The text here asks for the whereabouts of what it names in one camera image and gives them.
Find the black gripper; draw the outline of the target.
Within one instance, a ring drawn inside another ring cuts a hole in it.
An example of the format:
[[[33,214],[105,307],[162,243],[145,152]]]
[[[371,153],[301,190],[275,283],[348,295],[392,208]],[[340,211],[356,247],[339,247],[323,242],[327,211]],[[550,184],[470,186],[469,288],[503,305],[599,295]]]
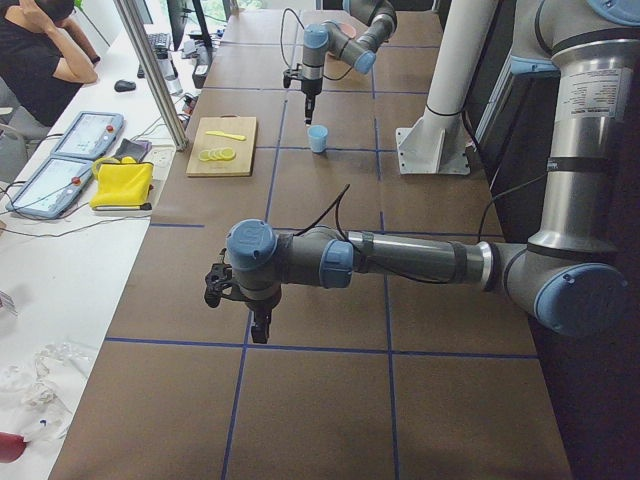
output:
[[[303,78],[301,91],[306,95],[304,105],[305,124],[311,125],[315,110],[315,97],[321,93],[321,79]]]
[[[249,300],[246,305],[253,312],[251,338],[253,343],[267,343],[270,336],[272,311],[280,302],[280,293],[275,292],[268,298]]]

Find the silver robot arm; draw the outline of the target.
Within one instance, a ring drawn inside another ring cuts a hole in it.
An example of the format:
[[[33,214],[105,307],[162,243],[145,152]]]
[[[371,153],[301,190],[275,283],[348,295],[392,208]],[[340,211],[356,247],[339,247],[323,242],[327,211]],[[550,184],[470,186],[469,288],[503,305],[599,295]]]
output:
[[[397,16],[389,1],[343,1],[345,12],[367,26],[358,38],[347,36],[336,22],[310,24],[304,29],[302,63],[297,68],[301,91],[311,105],[322,91],[325,58],[331,53],[361,74],[368,73],[376,52],[396,31]]]
[[[462,160],[446,136],[462,104],[498,1],[452,1],[424,115],[398,129],[401,173],[454,173]],[[517,1],[511,65],[516,75],[559,72],[541,225],[526,245],[476,245],[345,233],[339,205],[348,186],[312,225],[276,234],[249,219],[227,235],[204,298],[243,302],[253,311],[254,343],[267,343],[282,284],[345,288],[353,273],[392,274],[432,284],[477,283],[503,293],[548,329],[587,336],[621,318],[627,282],[610,262],[606,218],[616,174],[614,153],[639,62],[639,1]],[[325,54],[368,72],[396,29],[388,1],[343,1],[369,28],[358,39],[326,21],[305,29],[300,79],[310,123]]]

